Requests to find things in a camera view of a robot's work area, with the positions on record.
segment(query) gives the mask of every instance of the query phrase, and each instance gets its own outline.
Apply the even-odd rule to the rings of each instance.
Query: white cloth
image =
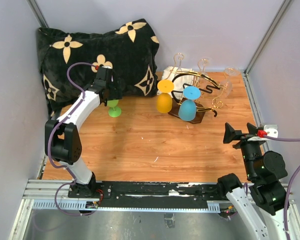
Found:
[[[170,74],[170,70],[173,70],[173,71],[176,71],[178,68],[177,67],[173,67],[173,66],[168,66],[164,71],[163,71],[163,74],[162,74],[162,80],[163,79],[168,79],[170,81],[172,81],[174,79],[174,77],[176,76],[177,73],[171,73],[171,75],[169,76]],[[181,68],[182,71],[192,71],[192,68]],[[186,76],[180,76],[178,77],[175,81],[174,81],[174,91],[183,91],[184,88],[183,88],[183,85],[184,84],[190,84],[192,85],[193,83],[193,79],[194,79],[194,76],[192,75],[186,75]],[[157,92],[157,95],[160,95],[161,94],[161,91],[158,90]],[[177,99],[180,100],[181,96],[182,96],[182,93],[177,93],[177,92],[174,92],[174,95]]]

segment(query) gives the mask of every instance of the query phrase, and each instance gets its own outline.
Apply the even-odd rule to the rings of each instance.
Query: black pillow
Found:
[[[80,91],[67,79],[67,69],[77,62],[112,66],[124,96],[153,97],[157,94],[155,55],[158,39],[145,19],[128,22],[105,34],[65,33],[39,28],[36,35],[39,70],[53,111],[72,104]],[[92,83],[97,70],[75,66],[70,77],[81,87]]]

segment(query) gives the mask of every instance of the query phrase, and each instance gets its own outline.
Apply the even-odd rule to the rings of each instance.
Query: wooden table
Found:
[[[224,80],[222,72],[210,72],[209,76],[217,82]],[[101,105],[80,129],[83,160],[102,181],[216,182],[235,173],[245,182],[241,151],[223,144],[225,122],[247,132],[246,124],[254,119],[242,77],[233,79],[232,84],[218,116],[207,112],[200,124],[159,113],[156,97],[124,97],[117,118],[108,116],[109,108]],[[43,179],[71,177],[48,162]]]

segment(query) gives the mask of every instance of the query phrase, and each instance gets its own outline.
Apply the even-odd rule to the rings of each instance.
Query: wooden tabletop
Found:
[[[224,80],[222,72],[209,76],[217,82]],[[241,151],[223,144],[225,122],[243,132],[248,122],[255,122],[242,77],[232,79],[232,84],[217,117],[207,112],[200,124],[159,113],[157,97],[124,97],[117,118],[108,115],[108,107],[99,106],[80,129],[84,162],[100,181],[216,182],[235,173],[245,182]],[[48,162],[43,179],[69,180],[71,176]]]

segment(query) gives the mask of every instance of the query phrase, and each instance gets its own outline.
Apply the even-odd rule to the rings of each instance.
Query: metal corner post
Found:
[[[272,23],[270,24],[268,30],[266,31],[263,39],[261,40],[259,46],[257,47],[255,53],[253,54],[253,57],[251,58],[249,64],[247,65],[244,73],[247,75],[251,72],[252,68],[254,67],[257,59],[259,58],[260,54],[262,53],[262,51],[264,50],[264,48],[266,47],[268,41],[270,40],[271,36],[273,35],[273,33],[275,32],[277,26],[279,25],[280,21],[282,20],[283,16],[285,15],[285,13],[287,12],[287,10],[289,9],[291,3],[294,0],[283,0],[278,12],[276,13]]]
[[[39,5],[37,4],[36,0],[26,0],[31,8],[31,10],[33,11],[33,14],[35,15],[37,21],[39,22],[40,26],[43,28],[48,28],[48,23],[43,15],[43,13],[41,12]]]

